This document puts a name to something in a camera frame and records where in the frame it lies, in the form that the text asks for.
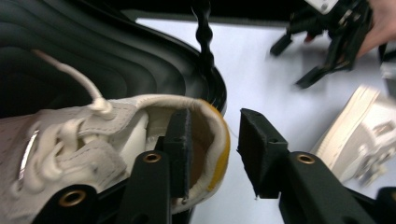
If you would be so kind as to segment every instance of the clamp jaw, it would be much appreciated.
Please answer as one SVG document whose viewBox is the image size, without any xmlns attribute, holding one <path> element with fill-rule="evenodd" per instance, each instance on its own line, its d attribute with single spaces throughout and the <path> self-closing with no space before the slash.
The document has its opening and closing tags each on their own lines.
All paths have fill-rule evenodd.
<svg viewBox="0 0 396 224">
<path fill-rule="evenodd" d="M 271 47 L 278 56 L 292 42 L 291 37 L 307 32 L 310 38 L 327 31 L 331 41 L 323 65 L 317 66 L 296 82 L 308 88 L 327 74 L 353 69 L 364 37 L 372 24 L 373 12 L 367 0 L 306 1 L 308 5 L 293 13 L 286 33 Z"/>
</svg>

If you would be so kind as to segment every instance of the brass screw hole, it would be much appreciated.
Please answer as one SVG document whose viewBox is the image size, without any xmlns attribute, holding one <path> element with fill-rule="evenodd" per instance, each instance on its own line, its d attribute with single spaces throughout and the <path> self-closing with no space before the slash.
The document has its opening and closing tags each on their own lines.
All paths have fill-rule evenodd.
<svg viewBox="0 0 396 224">
<path fill-rule="evenodd" d="M 71 207 L 84 201 L 87 193 L 81 189 L 75 189 L 67 192 L 59 200 L 59 205 L 63 207 Z"/>
<path fill-rule="evenodd" d="M 312 163 L 315 162 L 314 158 L 312 158 L 312 157 L 310 157 L 308 155 L 304 155 L 304 154 L 298 155 L 297 156 L 297 160 L 302 162 L 302 163 L 305 163 L 305 164 L 312 164 Z"/>
<path fill-rule="evenodd" d="M 156 153 L 150 153 L 143 159 L 143 161 L 145 161 L 145 162 L 157 162 L 160 159 L 161 159 L 161 155 L 156 154 Z"/>
</svg>

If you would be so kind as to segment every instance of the white sneaker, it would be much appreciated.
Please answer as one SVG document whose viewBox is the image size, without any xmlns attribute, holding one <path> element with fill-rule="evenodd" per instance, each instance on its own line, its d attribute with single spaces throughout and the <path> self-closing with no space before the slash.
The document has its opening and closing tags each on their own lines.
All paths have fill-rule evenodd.
<svg viewBox="0 0 396 224">
<path fill-rule="evenodd" d="M 227 168 L 230 137 L 222 115 L 204 100 L 176 95 L 103 99 L 82 74 L 38 52 L 72 74 L 91 93 L 92 105 L 0 119 L 0 223 L 31 223 L 58 190 L 74 184 L 101 192 L 129 176 L 134 158 L 154 149 L 174 111 L 191 112 L 193 165 L 188 199 L 172 213 L 210 197 Z"/>
<path fill-rule="evenodd" d="M 370 184 L 396 153 L 396 102 L 373 88 L 358 87 L 311 152 L 341 182 L 356 177 Z"/>
</svg>

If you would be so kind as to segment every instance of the white shoelace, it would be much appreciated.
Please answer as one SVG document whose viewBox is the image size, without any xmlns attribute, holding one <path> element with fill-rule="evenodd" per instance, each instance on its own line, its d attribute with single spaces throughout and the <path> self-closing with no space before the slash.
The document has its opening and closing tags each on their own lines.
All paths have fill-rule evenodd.
<svg viewBox="0 0 396 224">
<path fill-rule="evenodd" d="M 88 108 L 93 114 L 103 119 L 115 118 L 111 103 L 103 98 L 87 77 L 75 68 L 58 62 L 40 50 L 35 49 L 33 53 L 58 70 L 70 75 L 88 91 L 92 97 L 92 104 Z M 32 125 L 28 132 L 30 140 L 22 157 L 18 178 L 11 187 L 14 196 L 19 196 L 22 187 L 30 192 L 38 193 L 44 190 L 46 180 L 59 179 L 63 170 L 58 167 L 56 156 L 68 155 L 77 151 L 79 142 L 88 144 L 95 139 L 107 140 L 107 136 L 96 134 L 78 138 L 78 128 L 84 120 L 70 119 L 63 124 L 50 125 L 44 131 L 39 130 L 39 122 Z"/>
</svg>

